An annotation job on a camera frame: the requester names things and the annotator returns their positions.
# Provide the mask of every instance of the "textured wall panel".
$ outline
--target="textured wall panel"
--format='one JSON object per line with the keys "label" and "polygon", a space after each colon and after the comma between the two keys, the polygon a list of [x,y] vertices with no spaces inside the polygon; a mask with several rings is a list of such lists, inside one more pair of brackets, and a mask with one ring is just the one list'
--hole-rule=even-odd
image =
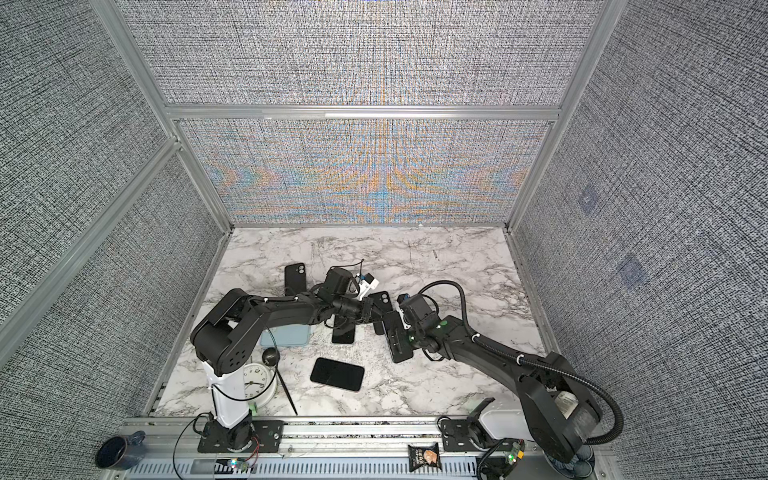
{"label": "textured wall panel", "polygon": [[141,414],[220,235],[172,158],[0,372],[1,477],[98,477],[93,455]]}
{"label": "textured wall panel", "polygon": [[502,222],[541,121],[186,120],[236,223]]}
{"label": "textured wall panel", "polygon": [[2,323],[165,135],[87,1],[0,18]]}
{"label": "textured wall panel", "polygon": [[558,104],[600,0],[118,0],[172,103]]}
{"label": "textured wall panel", "polygon": [[518,231],[625,478],[768,478],[766,25],[631,1]]}

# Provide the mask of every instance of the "black snack bag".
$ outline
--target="black snack bag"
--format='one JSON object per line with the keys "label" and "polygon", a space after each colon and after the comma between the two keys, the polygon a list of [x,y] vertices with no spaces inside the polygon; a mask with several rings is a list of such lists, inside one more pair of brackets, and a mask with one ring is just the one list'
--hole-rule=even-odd
{"label": "black snack bag", "polygon": [[429,465],[430,467],[436,467],[442,470],[442,463],[440,463],[440,448],[438,448],[437,442],[431,447],[414,447],[408,445],[408,460],[411,464],[411,472],[424,465]]}

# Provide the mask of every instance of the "black ball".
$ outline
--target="black ball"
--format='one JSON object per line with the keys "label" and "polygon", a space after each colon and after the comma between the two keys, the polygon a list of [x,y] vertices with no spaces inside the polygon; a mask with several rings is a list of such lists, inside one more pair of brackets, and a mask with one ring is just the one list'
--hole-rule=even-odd
{"label": "black ball", "polygon": [[261,354],[261,362],[266,366],[275,366],[280,361],[280,352],[276,348],[270,347]]}

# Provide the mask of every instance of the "dark blue mug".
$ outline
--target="dark blue mug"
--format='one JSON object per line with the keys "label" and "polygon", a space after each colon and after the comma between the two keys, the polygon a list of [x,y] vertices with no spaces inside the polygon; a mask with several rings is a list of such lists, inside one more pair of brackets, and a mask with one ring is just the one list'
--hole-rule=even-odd
{"label": "dark blue mug", "polygon": [[145,436],[147,434],[139,430],[131,436],[119,435],[102,443],[101,448],[96,452],[96,466],[128,470],[140,462],[147,453],[147,446],[142,443]]}

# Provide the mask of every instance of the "robotic arm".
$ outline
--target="robotic arm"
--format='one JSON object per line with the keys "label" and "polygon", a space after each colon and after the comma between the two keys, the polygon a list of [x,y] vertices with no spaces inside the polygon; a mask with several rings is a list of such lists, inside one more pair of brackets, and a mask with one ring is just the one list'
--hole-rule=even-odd
{"label": "robotic arm", "polygon": [[[348,293],[351,283],[357,286],[357,293]],[[545,452],[562,462],[569,462],[584,444],[605,443],[618,437],[623,426],[621,411],[604,390],[574,373],[568,361],[557,353],[542,358],[519,352],[474,331],[466,318],[464,292],[457,283],[443,280],[430,283],[414,296],[401,295],[402,317],[392,309],[386,293],[363,296],[376,283],[370,275],[358,283],[349,271],[334,267],[323,283],[296,296],[266,298],[240,289],[228,292],[190,338],[214,388],[217,417],[207,425],[208,434],[217,435],[233,452],[249,446],[251,418],[247,402],[242,401],[242,367],[266,328],[315,325],[336,315],[337,319],[357,324],[381,322],[394,362],[412,358],[415,349],[425,349],[491,376],[520,398],[531,436]],[[428,288],[446,283],[460,293],[461,319],[441,318],[422,296]],[[597,438],[589,435],[602,412],[590,391],[603,397],[614,410],[614,428]],[[506,436],[503,428],[493,430],[502,432],[497,433],[496,440]]]}

